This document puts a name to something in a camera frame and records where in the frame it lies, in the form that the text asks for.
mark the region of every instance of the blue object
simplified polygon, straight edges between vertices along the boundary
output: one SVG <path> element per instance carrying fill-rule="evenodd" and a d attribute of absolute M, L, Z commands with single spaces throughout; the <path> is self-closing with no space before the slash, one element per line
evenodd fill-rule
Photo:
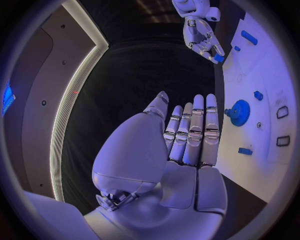
<path fill-rule="evenodd" d="M 9 107 L 12 105 L 14 100 L 16 99 L 15 95 L 13 94 L 12 88 L 10 86 L 10 81 L 6 84 L 6 89 L 3 96 L 3 108 L 2 108 L 2 116 L 7 112 Z"/>
<path fill-rule="evenodd" d="M 258 40 L 245 30 L 241 31 L 241 36 L 247 39 L 249 42 L 253 43 L 254 45 L 258 44 Z"/>
<path fill-rule="evenodd" d="M 223 63 L 224 57 L 216 53 L 215 56 L 214 56 L 214 60 L 216 60 L 220 63 Z"/>
<path fill-rule="evenodd" d="M 238 100 L 232 109 L 225 109 L 224 112 L 233 125 L 240 127 L 243 126 L 250 116 L 250 105 L 245 100 Z"/>
<path fill-rule="evenodd" d="M 255 91 L 255 92 L 254 92 L 254 97 L 255 97 L 256 99 L 258 99 L 259 101 L 261 101 L 261 100 L 263 100 L 264 95 L 263 95 L 262 93 L 260 93 L 259 91 Z"/>
<path fill-rule="evenodd" d="M 240 147 L 238 149 L 238 153 L 245 154 L 245 155 L 252 155 L 253 151 L 251 151 L 250 149 L 247 149 L 247 148 Z"/>

